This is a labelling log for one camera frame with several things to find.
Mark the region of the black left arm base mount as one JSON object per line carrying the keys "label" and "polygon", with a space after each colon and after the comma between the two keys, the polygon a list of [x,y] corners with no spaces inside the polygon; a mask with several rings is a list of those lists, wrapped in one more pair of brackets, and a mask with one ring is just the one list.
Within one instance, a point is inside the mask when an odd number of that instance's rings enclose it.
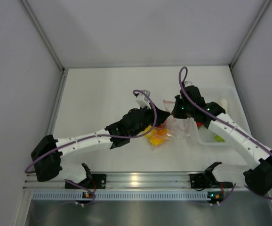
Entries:
{"label": "black left arm base mount", "polygon": [[83,174],[82,176],[75,177],[72,183],[68,181],[65,182],[65,189],[105,189],[106,186],[106,174],[92,174],[87,176]]}

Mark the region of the red toy chili pepper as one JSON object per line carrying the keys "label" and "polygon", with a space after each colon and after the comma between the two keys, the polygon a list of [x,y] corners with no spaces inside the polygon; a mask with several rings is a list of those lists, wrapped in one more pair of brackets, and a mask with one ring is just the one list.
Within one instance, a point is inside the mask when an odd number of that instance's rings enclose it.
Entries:
{"label": "red toy chili pepper", "polygon": [[200,129],[203,125],[201,122],[196,122],[197,129]]}

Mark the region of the green toy pepper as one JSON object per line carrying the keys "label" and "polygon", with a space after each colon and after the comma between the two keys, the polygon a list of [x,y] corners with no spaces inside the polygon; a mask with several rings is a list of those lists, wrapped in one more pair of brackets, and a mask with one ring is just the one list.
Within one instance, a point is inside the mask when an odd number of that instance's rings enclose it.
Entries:
{"label": "green toy pepper", "polygon": [[216,142],[219,142],[219,143],[225,142],[225,140],[222,137],[220,137],[219,135],[214,136],[214,139]]}

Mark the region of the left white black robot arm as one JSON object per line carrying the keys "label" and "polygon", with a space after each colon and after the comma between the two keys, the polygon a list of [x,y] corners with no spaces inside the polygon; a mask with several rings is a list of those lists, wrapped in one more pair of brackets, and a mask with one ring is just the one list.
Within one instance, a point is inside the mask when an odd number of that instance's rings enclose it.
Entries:
{"label": "left white black robot arm", "polygon": [[148,127],[160,126],[169,116],[169,112],[159,108],[134,108],[121,120],[88,135],[69,138],[46,135],[31,153],[37,180],[59,178],[87,188],[92,182],[85,160],[87,153],[124,146]]}

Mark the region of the clear polka dot zip bag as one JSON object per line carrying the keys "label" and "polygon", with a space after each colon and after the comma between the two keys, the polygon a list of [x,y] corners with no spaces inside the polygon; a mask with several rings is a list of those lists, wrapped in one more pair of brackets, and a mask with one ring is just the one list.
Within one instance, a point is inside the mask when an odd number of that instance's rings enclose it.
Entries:
{"label": "clear polka dot zip bag", "polygon": [[[191,136],[191,120],[190,119],[177,119],[170,115],[167,120],[161,125],[156,126],[151,129],[151,125],[148,126],[141,134],[150,131],[149,133],[145,134],[144,138],[146,139],[147,143],[151,147],[153,151],[160,147],[164,147],[165,145],[169,144],[171,141],[174,140],[187,140]],[[170,131],[171,137],[166,138],[165,142],[160,146],[152,146],[149,142],[149,138],[154,136],[156,130],[158,128],[166,128]]]}

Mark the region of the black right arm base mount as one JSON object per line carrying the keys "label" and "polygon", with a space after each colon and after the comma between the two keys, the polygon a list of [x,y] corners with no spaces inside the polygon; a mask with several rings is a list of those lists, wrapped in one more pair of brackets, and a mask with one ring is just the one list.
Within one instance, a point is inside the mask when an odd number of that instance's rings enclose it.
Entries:
{"label": "black right arm base mount", "polygon": [[192,173],[189,175],[191,188],[202,191],[207,188],[220,188],[220,182],[215,179],[213,170],[216,166],[222,164],[221,162],[214,162],[212,165],[207,167],[202,173]]}

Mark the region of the pale green toy celery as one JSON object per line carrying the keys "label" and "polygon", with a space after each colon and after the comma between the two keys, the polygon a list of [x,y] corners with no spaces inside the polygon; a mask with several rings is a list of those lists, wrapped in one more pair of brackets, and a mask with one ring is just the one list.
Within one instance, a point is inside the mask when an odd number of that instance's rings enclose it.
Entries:
{"label": "pale green toy celery", "polygon": [[228,100],[225,98],[222,98],[220,100],[220,106],[225,110],[226,113],[228,113]]}

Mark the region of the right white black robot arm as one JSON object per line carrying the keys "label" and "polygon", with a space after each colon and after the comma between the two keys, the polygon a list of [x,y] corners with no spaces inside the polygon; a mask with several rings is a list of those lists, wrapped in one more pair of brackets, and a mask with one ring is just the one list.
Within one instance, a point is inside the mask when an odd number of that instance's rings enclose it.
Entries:
{"label": "right white black robot arm", "polygon": [[215,187],[221,182],[242,184],[257,195],[265,195],[272,189],[270,148],[251,137],[219,104],[206,103],[196,86],[182,86],[175,99],[174,118],[193,118],[221,137],[246,162],[246,165],[213,163],[205,169],[207,185]]}

